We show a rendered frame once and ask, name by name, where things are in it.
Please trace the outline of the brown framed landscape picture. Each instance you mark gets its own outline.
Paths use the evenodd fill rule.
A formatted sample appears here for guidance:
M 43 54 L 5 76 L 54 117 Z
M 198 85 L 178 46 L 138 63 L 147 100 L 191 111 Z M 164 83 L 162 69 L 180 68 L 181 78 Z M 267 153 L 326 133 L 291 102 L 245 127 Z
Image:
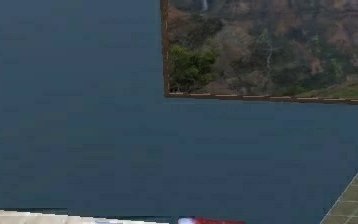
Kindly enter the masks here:
M 358 0 L 160 0 L 168 98 L 358 104 Z

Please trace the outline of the red white small object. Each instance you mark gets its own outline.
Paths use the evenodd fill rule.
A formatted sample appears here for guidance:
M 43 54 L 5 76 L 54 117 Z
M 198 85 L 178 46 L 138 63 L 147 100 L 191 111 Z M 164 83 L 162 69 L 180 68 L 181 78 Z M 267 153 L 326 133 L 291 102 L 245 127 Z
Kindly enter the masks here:
M 205 218 L 184 217 L 179 218 L 177 224 L 245 224 L 240 221 L 214 220 Z

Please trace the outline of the white furniture top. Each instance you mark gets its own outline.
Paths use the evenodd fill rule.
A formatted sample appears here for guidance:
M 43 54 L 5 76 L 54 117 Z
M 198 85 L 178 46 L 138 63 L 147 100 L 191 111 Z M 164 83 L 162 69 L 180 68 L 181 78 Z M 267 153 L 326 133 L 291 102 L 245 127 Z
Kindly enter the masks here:
M 0 224 L 168 224 L 168 223 L 0 210 Z

